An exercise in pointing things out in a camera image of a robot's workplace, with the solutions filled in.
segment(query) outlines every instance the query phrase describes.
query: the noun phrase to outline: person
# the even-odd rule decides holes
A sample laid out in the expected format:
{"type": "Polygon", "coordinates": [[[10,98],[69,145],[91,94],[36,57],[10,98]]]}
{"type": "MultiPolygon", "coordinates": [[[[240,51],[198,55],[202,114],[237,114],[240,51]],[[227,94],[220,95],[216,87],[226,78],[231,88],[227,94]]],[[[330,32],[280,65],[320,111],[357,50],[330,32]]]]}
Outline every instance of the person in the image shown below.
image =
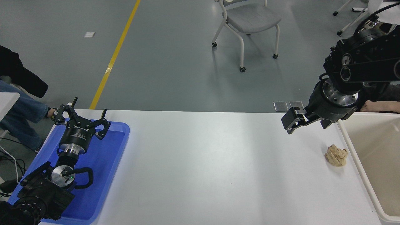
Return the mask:
{"type": "Polygon", "coordinates": [[[0,76],[8,76],[13,84],[21,86],[29,94],[42,98],[48,85],[36,74],[24,67],[19,54],[0,45],[0,76]]]}
{"type": "Polygon", "coordinates": [[[400,113],[400,84],[365,86],[359,96],[360,112],[400,113]]]}
{"type": "Polygon", "coordinates": [[[367,100],[361,107],[360,112],[394,112],[400,113],[400,102],[395,101],[376,101],[367,100]]]}
{"type": "Polygon", "coordinates": [[[43,140],[28,124],[27,120],[37,123],[43,118],[50,118],[55,109],[34,100],[20,89],[5,83],[1,79],[0,92],[18,92],[20,94],[17,102],[0,121],[0,128],[8,130],[11,136],[38,152],[43,145],[43,140]]]}

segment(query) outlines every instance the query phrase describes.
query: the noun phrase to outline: crumpled paper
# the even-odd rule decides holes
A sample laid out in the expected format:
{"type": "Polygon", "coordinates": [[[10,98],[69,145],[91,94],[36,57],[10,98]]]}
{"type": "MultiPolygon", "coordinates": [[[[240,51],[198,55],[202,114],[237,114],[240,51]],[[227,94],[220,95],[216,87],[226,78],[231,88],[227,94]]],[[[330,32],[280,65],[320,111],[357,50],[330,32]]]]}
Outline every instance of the crumpled paper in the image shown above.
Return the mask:
{"type": "Polygon", "coordinates": [[[336,167],[342,167],[346,165],[347,155],[346,149],[338,149],[336,145],[331,145],[325,153],[325,158],[330,164],[336,167]]]}

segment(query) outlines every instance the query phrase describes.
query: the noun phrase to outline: white bin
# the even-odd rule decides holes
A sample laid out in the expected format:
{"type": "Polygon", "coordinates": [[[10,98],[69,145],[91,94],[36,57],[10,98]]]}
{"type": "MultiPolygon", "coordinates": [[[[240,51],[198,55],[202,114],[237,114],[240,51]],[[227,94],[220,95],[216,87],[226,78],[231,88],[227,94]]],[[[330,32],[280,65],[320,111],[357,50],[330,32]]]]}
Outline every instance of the white bin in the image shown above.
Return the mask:
{"type": "Polygon", "coordinates": [[[338,124],[379,217],[400,222],[400,115],[356,112],[338,124]]]}

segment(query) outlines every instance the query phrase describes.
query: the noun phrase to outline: robotic arm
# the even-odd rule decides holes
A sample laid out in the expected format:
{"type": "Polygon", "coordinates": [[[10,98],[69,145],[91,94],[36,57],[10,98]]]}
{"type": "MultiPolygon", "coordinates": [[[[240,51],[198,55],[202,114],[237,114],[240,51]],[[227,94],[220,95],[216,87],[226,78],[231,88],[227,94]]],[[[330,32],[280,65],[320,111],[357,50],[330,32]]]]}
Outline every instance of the robotic arm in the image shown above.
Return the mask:
{"type": "Polygon", "coordinates": [[[56,165],[52,167],[50,162],[46,162],[27,175],[20,182],[23,188],[14,205],[0,202],[0,225],[37,225],[43,218],[57,220],[75,197],[71,191],[88,188],[93,183],[93,170],[89,167],[76,169],[75,164],[79,155],[87,152],[93,135],[103,139],[111,123],[104,118],[106,109],[96,121],[79,117],[74,110],[77,99],[71,105],[62,104],[52,118],[55,125],[66,126],[59,143],[61,151],[57,152],[56,165]],[[65,122],[63,112],[68,113],[68,122],[65,122]],[[99,125],[104,128],[96,132],[99,125]],[[74,182],[79,173],[88,173],[87,184],[74,182]]]}
{"type": "Polygon", "coordinates": [[[288,134],[301,126],[320,121],[325,129],[357,110],[358,92],[363,82],[379,82],[380,88],[400,80],[400,29],[387,34],[378,28],[379,12],[364,20],[354,35],[331,47],[325,59],[326,73],[320,76],[304,109],[290,108],[281,121],[288,134]]]}

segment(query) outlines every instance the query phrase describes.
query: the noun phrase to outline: person's arm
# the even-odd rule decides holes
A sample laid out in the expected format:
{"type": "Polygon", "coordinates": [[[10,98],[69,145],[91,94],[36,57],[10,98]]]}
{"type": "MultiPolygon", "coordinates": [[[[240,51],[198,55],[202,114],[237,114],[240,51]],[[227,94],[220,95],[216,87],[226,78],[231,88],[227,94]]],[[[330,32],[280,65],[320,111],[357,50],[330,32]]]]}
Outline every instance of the person's arm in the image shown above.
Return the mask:
{"type": "Polygon", "coordinates": [[[382,112],[391,111],[395,113],[400,113],[400,102],[394,101],[377,101],[371,102],[366,101],[364,106],[360,110],[361,112],[382,112]]]}

